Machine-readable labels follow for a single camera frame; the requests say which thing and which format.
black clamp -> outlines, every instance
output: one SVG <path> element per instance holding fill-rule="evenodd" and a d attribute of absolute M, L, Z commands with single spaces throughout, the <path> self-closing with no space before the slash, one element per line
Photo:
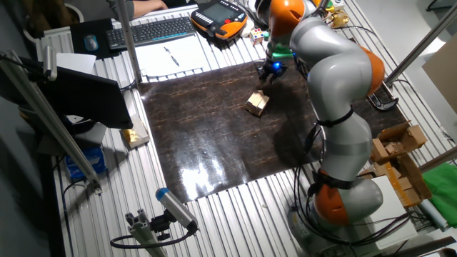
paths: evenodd
<path fill-rule="evenodd" d="M 317 124 L 321 125 L 321 126 L 326 126 L 326 127 L 333 127 L 337 124 L 340 124 L 341 122 L 349 119 L 349 117 L 351 117 L 351 115 L 354 113 L 354 110 L 352 109 L 352 105 L 351 105 L 351 110 L 343 117 L 335 120 L 335 121 L 319 121 L 317 120 Z"/>
<path fill-rule="evenodd" d="M 322 172 L 320 169 L 317 173 L 313 173 L 314 183 L 308 189 L 308 197 L 312 197 L 315 193 L 318 193 L 323 185 L 327 185 L 330 188 L 339 189 L 351 189 L 352 181 L 342 181 L 337 178 L 332 178 L 329 175 Z"/>

metal pole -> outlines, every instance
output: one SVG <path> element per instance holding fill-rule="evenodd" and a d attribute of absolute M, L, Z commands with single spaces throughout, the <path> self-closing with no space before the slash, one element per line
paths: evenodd
<path fill-rule="evenodd" d="M 136 58 L 134 37 L 130 30 L 129 15 L 127 14 L 125 0 L 116 0 L 116 4 L 119 6 L 119 21 L 122 25 L 122 32 L 124 33 L 124 38 L 126 40 L 131 66 L 134 69 L 135 82 L 139 84 L 141 82 L 141 72 L 140 66 L 138 65 L 138 59 Z"/>
<path fill-rule="evenodd" d="M 454 146 L 450 150 L 440 154 L 439 156 L 433 158 L 431 161 L 420 166 L 419 169 L 422 173 L 430 171 L 432 168 L 435 168 L 447 161 L 450 161 L 454 158 L 457 158 L 457 146 Z"/>
<path fill-rule="evenodd" d="M 14 51 L 8 51 L 6 55 L 10 59 L 21 62 Z M 5 74 L 11 79 L 22 96 L 24 96 L 26 101 L 35 110 L 46 127 L 56 137 L 57 141 L 74 160 L 75 164 L 81 169 L 87 179 L 92 183 L 98 184 L 100 180 L 95 170 L 92 168 L 92 165 L 87 161 L 87 158 L 73 140 L 70 133 L 66 130 L 39 87 L 34 82 L 30 82 L 24 69 L 5 60 L 0 61 L 0 68 L 4 70 Z"/>
<path fill-rule="evenodd" d="M 409 55 L 392 71 L 385 80 L 388 86 L 391 86 L 409 65 L 422 54 L 423 50 L 431 44 L 433 40 L 457 17 L 457 4 L 454 4 L 447 14 L 430 30 L 430 32 L 422 39 L 422 41 L 409 53 Z"/>

white paper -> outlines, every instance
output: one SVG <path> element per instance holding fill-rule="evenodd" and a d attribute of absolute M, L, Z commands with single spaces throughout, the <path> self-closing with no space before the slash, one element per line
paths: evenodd
<path fill-rule="evenodd" d="M 170 51 L 179 66 L 174 63 L 164 47 Z M 140 46 L 135 50 L 141 73 L 147 74 L 148 77 L 200 69 L 206 61 L 205 53 L 195 35 L 165 43 Z"/>
<path fill-rule="evenodd" d="M 96 56 L 91 54 L 63 54 L 57 53 L 57 66 L 73 71 L 92 74 Z"/>

cardboard box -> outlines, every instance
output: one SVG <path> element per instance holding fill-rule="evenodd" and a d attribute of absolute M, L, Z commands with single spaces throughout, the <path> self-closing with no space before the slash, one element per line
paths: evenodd
<path fill-rule="evenodd" d="M 362 178 L 387 176 L 403 207 L 420 204 L 432 197 L 430 189 L 422 178 L 422 173 L 408 154 L 397 156 L 382 164 L 374 163 L 361 173 Z"/>
<path fill-rule="evenodd" d="M 373 139 L 373 150 L 371 151 L 373 159 L 380 160 L 388 158 L 388 153 L 378 138 Z"/>
<path fill-rule="evenodd" d="M 373 139 L 371 159 L 383 163 L 397 156 L 422 147 L 427 142 L 419 125 L 410 126 L 406 121 L 397 126 L 382 130 L 378 138 Z"/>

mouse pad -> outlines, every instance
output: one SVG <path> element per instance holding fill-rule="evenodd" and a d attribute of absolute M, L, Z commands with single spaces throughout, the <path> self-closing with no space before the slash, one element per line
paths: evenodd
<path fill-rule="evenodd" d="M 121 51 L 109 50 L 108 39 L 106 38 L 107 30 L 113 29 L 111 19 L 102 19 L 98 21 L 87 21 L 70 26 L 71 40 L 73 41 L 73 51 L 75 54 L 92 54 L 96 59 L 105 59 L 118 56 Z M 99 49 L 96 51 L 87 51 L 84 46 L 84 37 L 94 35 Z"/>
<path fill-rule="evenodd" d="M 270 100 L 261 118 L 244 109 L 262 89 Z M 306 82 L 292 66 L 261 84 L 253 63 L 180 79 L 140 84 L 167 188 L 190 201 L 297 165 L 316 122 Z M 395 108 L 379 112 L 367 100 L 353 103 L 373 137 L 405 121 Z M 306 163 L 321 157 L 321 137 Z"/>

